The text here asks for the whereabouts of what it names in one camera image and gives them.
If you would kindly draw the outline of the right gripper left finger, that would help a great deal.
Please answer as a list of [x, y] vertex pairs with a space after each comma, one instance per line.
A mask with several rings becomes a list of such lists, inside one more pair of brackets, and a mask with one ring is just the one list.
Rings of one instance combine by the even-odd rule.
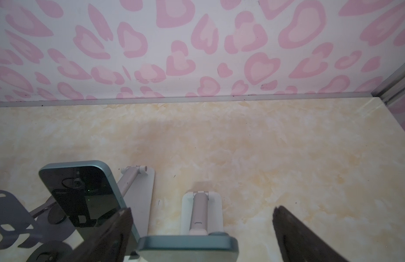
[[131, 209], [122, 208], [61, 261], [122, 262], [132, 235], [132, 226]]

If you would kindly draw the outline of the phone white stand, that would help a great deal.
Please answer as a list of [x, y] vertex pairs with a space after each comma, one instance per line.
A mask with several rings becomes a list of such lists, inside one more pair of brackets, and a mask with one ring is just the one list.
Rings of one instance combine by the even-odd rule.
[[48, 164], [39, 170], [39, 177], [76, 231], [87, 240], [128, 206], [125, 196], [137, 176], [145, 172], [146, 166], [131, 166], [116, 181], [106, 163], [87, 160]]
[[155, 235], [139, 240], [137, 249], [148, 262], [236, 262], [239, 244], [227, 233]]

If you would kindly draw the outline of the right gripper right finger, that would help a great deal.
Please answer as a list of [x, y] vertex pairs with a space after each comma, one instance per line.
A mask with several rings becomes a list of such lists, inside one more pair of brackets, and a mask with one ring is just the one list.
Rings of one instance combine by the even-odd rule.
[[345, 262], [284, 206], [276, 207], [272, 223], [284, 262]]

